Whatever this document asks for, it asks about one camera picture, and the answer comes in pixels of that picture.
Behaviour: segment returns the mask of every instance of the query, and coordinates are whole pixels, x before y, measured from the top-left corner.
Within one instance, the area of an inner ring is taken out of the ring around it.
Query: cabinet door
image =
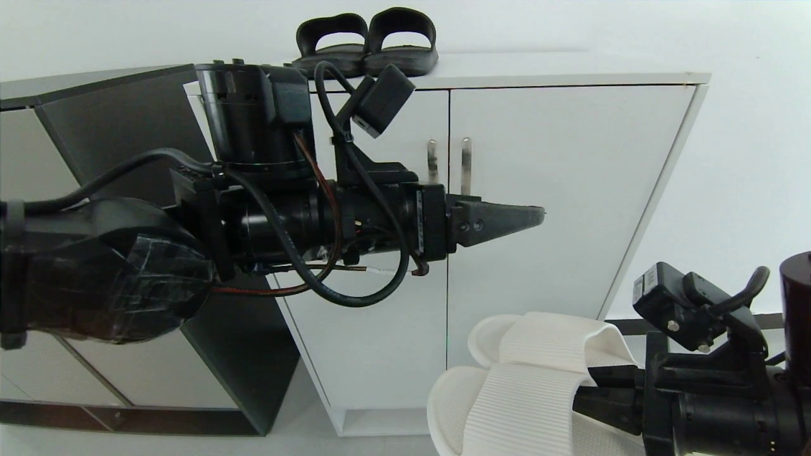
[[[136,406],[237,408],[181,331],[126,345],[69,343]]]
[[[337,112],[347,96],[330,96]],[[312,98],[318,162],[335,178],[331,132]],[[375,161],[399,161],[428,180],[427,144],[436,142],[440,182],[447,185],[448,93],[416,92],[377,140],[355,128],[358,146]],[[398,253],[361,257],[361,265],[393,271]],[[276,274],[278,283],[301,283],[295,273]],[[368,295],[391,274],[335,271],[325,283],[350,295]],[[431,263],[426,277],[406,275],[392,296],[368,308],[343,308],[312,292],[280,301],[294,318],[331,407],[343,409],[424,408],[431,387],[445,370],[447,269]]]
[[[451,92],[451,191],[470,139],[471,193],[546,208],[544,223],[460,248],[448,269],[448,366],[501,313],[597,318],[679,130],[693,86]]]

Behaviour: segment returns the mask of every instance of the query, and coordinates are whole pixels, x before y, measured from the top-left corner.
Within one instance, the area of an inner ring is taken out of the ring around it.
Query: metal handle
[[[473,165],[473,145],[470,138],[461,141],[461,193],[470,195],[470,172]]]
[[[440,182],[440,169],[436,163],[436,141],[428,141],[428,182]]]

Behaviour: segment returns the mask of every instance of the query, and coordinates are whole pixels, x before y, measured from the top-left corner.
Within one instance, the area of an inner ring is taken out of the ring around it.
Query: cabinet base
[[[424,408],[399,410],[348,410],[341,437],[419,436],[428,434]]]

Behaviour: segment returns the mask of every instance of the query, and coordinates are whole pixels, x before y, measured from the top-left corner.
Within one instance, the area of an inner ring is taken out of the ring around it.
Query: black bracket
[[[635,436],[642,434],[645,371],[636,366],[589,368],[597,387],[581,386],[573,409]]]
[[[221,170],[215,169],[212,177],[200,177],[194,173],[169,170],[177,204],[166,212],[178,219],[191,233],[208,247],[222,282],[236,277],[228,242],[220,219],[220,191],[225,186]]]

